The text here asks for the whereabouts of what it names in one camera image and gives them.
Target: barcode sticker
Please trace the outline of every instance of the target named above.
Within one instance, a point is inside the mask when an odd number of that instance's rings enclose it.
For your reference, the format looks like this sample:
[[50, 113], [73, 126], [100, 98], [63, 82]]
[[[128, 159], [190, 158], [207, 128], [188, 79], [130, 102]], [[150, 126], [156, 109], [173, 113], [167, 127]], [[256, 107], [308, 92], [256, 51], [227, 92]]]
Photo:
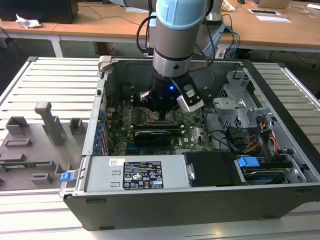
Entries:
[[123, 166], [125, 158], [110, 158], [109, 166]]

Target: blue cable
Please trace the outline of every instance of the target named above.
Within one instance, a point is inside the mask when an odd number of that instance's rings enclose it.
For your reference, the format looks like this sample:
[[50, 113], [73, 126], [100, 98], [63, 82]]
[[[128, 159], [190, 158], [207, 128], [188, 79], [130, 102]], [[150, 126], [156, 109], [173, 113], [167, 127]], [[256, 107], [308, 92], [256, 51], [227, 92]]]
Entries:
[[235, 38], [235, 49], [234, 49], [233, 55], [232, 55], [232, 57], [231, 57], [231, 59], [233, 59], [233, 58], [235, 57], [236, 51], [237, 51], [237, 49], [238, 49], [238, 47], [239, 47], [239, 45], [238, 45], [238, 40], [237, 40], [237, 35], [235, 34], [235, 32], [234, 32], [229, 26], [225, 26], [225, 27], [226, 27], [226, 29], [229, 30], [229, 32], [230, 32], [230, 33], [234, 36], [234, 38]]

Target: floor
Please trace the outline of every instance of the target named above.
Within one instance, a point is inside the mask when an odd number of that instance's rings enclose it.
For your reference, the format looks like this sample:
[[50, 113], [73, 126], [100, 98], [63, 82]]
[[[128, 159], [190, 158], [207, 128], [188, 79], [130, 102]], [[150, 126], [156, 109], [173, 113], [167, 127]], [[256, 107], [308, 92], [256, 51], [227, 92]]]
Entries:
[[[52, 44], [48, 40], [15, 39], [15, 44], [21, 49], [26, 57], [54, 57]], [[142, 54], [133, 43], [116, 43], [116, 55], [139, 57]], [[98, 58], [94, 44], [86, 41], [62, 41], [62, 49], [68, 58]], [[10, 42], [8, 48], [0, 50], [0, 93], [2, 93], [10, 81], [25, 62], [24, 57]], [[265, 57], [268, 51], [251, 50], [250, 60], [253, 62], [267, 62]], [[270, 62], [284, 63], [292, 73], [313, 93], [320, 90], [320, 54], [315, 57], [314, 53], [297, 53], [275, 51], [269, 58]]]

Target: white paper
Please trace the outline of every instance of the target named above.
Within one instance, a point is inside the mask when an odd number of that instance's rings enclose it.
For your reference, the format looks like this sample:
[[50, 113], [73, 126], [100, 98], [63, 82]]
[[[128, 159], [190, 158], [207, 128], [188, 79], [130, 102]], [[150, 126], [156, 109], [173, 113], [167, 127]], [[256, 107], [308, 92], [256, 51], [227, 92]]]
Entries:
[[312, 8], [312, 9], [319, 9], [320, 10], [320, 5], [308, 4], [307, 7], [308, 8]]
[[143, 13], [143, 14], [149, 13], [149, 11], [147, 11], [147, 10], [143, 10], [143, 9], [135, 8], [135, 7], [127, 7], [125, 11], [128, 13]]
[[291, 23], [291, 21], [283, 17], [277, 17], [277, 16], [256, 16], [256, 17], [261, 21]]
[[16, 23], [19, 24], [20, 27], [28, 29], [28, 28], [36, 28], [36, 27], [41, 27], [42, 25], [39, 23], [38, 20], [28, 20], [24, 19], [23, 17], [20, 17], [18, 14], [16, 14]]

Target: motherboard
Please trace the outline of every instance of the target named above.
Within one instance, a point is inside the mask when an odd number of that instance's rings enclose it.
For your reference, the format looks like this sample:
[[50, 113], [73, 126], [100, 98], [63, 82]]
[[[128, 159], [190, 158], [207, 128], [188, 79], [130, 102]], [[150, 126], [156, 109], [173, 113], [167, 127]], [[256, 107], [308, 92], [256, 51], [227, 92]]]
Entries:
[[170, 111], [165, 119], [146, 107], [123, 100], [107, 108], [109, 154], [181, 155], [184, 152], [212, 151], [205, 130], [204, 111]]

